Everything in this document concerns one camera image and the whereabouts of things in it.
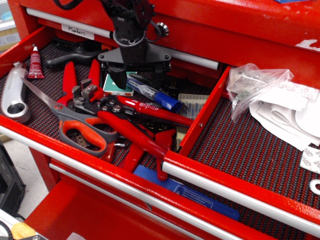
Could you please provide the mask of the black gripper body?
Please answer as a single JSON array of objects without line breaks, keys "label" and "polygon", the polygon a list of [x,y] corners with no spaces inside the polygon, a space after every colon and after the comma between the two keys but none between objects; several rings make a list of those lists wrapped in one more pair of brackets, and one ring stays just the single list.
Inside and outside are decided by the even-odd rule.
[{"label": "black gripper body", "polygon": [[171,55],[156,49],[145,39],[136,41],[114,40],[118,47],[98,55],[108,72],[123,75],[127,71],[166,74],[171,71]]}]

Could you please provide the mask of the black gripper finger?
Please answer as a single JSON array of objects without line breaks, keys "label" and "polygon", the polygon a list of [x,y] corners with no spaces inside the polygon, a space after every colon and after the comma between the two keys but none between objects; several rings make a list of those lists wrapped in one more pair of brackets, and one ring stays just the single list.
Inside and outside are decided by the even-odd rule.
[{"label": "black gripper finger", "polygon": [[116,86],[122,90],[127,87],[127,67],[124,65],[108,65],[108,74],[110,75]]},{"label": "black gripper finger", "polygon": [[166,73],[163,71],[161,67],[155,67],[153,71],[149,72],[151,80],[150,86],[156,90],[163,89],[163,83],[166,76]]}]

